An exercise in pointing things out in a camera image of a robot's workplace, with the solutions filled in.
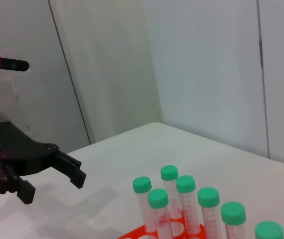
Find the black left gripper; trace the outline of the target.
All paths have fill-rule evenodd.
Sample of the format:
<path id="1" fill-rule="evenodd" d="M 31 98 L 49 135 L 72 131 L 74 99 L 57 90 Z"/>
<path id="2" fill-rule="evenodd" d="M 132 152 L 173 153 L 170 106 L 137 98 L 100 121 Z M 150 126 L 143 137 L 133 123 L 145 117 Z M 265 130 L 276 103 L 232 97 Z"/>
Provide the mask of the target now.
<path id="1" fill-rule="evenodd" d="M 0 122 L 0 194 L 16 192 L 24 204 L 31 204 L 35 187 L 20 176 L 38 173 L 50 166 L 80 189 L 86 179 L 81 164 L 59 151 L 57 145 L 34 141 L 13 123 Z"/>

